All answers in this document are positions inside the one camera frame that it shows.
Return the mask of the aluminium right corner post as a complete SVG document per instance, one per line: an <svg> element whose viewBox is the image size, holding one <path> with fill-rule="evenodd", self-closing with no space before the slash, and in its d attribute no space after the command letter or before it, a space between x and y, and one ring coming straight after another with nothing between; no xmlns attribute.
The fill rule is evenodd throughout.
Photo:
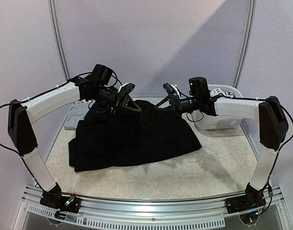
<svg viewBox="0 0 293 230"><path fill-rule="evenodd" d="M246 21L246 26L244 31L244 37L243 37L243 42L242 42L242 47L240 52L240 58L239 58L235 78L232 85L235 88L237 88L239 85L243 67L245 65L245 60L248 53L248 47L249 47L250 37L251 37L253 23L254 23L255 11L256 11L256 0L250 0L247 21Z"/></svg>

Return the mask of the translucent white laundry basket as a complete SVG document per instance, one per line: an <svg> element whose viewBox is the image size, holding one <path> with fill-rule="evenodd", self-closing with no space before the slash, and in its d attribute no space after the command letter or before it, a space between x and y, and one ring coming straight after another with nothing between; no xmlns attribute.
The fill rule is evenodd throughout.
<svg viewBox="0 0 293 230"><path fill-rule="evenodd" d="M235 97L243 97L242 93L232 86L208 84L208 89L210 91L217 88L220 88L224 92L232 92ZM227 115L210 116L201 113L200 111L194 111L191 115L189 115L189 118L194 121L196 127L203 130L237 128L243 120L239 117Z"/></svg>

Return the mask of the aluminium left corner post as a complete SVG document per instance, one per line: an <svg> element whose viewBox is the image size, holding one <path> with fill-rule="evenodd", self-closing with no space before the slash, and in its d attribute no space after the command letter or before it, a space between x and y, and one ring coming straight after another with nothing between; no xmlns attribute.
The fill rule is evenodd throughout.
<svg viewBox="0 0 293 230"><path fill-rule="evenodd" d="M50 13L50 20L53 30L53 36L56 44L57 54L59 57L61 69L63 72L63 76L66 80L69 80L71 78L70 71L67 64L65 49L63 46L63 40L62 40L62 34L58 19L58 13L57 13L57 1L56 0L48 0L48 8Z"/></svg>

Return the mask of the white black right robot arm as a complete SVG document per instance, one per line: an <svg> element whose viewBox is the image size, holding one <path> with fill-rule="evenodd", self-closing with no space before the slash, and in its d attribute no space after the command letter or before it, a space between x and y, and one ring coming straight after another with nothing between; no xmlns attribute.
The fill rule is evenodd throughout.
<svg viewBox="0 0 293 230"><path fill-rule="evenodd" d="M270 179L289 125L286 112L275 96L267 99L235 97L221 90L211 92L204 77L189 79L189 96L180 98L176 86L163 84L167 96L156 104L159 111L169 112L174 117L200 111L209 116L232 116L251 119L259 124L260 155L254 173L247 184L246 195L241 205L251 209L259 202L262 192Z"/></svg>

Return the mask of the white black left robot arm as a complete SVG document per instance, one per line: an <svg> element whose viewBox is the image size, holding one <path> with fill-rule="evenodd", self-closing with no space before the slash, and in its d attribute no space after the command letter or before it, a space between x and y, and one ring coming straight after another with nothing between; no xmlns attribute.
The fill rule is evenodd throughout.
<svg viewBox="0 0 293 230"><path fill-rule="evenodd" d="M109 86L114 76L111 68L97 64L92 72L79 74L52 89L9 104L8 134L15 152L40 189L47 192L45 198L54 208L62 207L65 201L62 194L53 190L57 184L45 164L40 129L59 110L79 101L103 102L113 113L121 109L139 112L140 107L130 96L135 85L126 82L119 87Z"/></svg>

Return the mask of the aluminium corner post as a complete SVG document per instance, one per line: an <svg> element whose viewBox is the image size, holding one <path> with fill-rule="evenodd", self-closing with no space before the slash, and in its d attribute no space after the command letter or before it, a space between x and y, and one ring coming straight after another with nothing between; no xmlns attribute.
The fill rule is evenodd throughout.
<svg viewBox="0 0 293 230"><path fill-rule="evenodd" d="M256 11L256 0L250 0L247 21L246 21L246 26L244 31L244 37L243 37L243 42L242 42L242 47L240 52L240 58L239 58L235 78L232 85L235 88L237 88L239 85L243 67L245 65L245 60L248 53L248 47L249 47L250 37L251 37L253 23L254 23L255 11Z"/></svg>
<svg viewBox="0 0 293 230"><path fill-rule="evenodd" d="M66 80L69 80L71 78L70 71L67 64L65 49L63 46L63 40L62 40L62 34L58 19L58 13L57 13L57 1L56 0L48 0L48 8L50 13L50 20L53 30L53 36L56 44L57 54L59 57L61 69L63 72L63 76Z"/></svg>

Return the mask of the grey t-shirt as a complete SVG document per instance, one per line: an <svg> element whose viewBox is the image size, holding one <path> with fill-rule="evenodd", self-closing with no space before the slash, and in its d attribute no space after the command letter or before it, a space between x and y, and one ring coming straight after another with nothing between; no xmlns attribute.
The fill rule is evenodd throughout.
<svg viewBox="0 0 293 230"><path fill-rule="evenodd" d="M83 120L89 111L89 103L76 103L70 109L64 123L65 130L75 130L80 120Z"/></svg>

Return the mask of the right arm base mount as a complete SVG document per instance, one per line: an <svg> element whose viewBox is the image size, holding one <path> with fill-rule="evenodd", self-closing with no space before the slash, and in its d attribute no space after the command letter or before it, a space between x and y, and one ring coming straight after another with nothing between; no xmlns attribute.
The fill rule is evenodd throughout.
<svg viewBox="0 0 293 230"><path fill-rule="evenodd" d="M228 198L225 200L225 208L227 209L228 214L256 209L257 213L255 214L255 216L261 215L270 206L273 197L273 192L268 192L268 195L270 197L268 206L264 194L260 194L257 196L242 195Z"/></svg>

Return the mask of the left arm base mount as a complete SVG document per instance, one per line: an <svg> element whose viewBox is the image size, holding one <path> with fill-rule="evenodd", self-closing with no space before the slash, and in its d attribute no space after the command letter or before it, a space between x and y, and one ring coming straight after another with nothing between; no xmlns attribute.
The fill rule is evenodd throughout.
<svg viewBox="0 0 293 230"><path fill-rule="evenodd" d="M63 195L61 191L43 192L40 204L46 207L58 209L60 212L78 213L82 199L77 196Z"/></svg>

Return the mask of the aluminium front rail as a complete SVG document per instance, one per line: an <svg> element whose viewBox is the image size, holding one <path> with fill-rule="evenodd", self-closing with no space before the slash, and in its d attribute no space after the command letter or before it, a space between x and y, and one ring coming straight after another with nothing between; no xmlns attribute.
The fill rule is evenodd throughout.
<svg viewBox="0 0 293 230"><path fill-rule="evenodd" d="M116 200L82 196L77 214L42 206L41 190L27 186L15 223L17 230L291 230L281 190L265 195L267 210L261 208L230 213L225 201L241 196L230 193L204 199Z"/></svg>

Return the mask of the black white striped garment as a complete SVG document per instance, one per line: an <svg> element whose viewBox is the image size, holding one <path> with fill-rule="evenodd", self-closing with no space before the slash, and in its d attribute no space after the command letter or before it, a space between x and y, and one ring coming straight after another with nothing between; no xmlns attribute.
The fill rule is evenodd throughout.
<svg viewBox="0 0 293 230"><path fill-rule="evenodd" d="M227 98L235 98L235 93L232 91L223 91L221 88L214 88L210 90L210 96L223 96Z"/></svg>

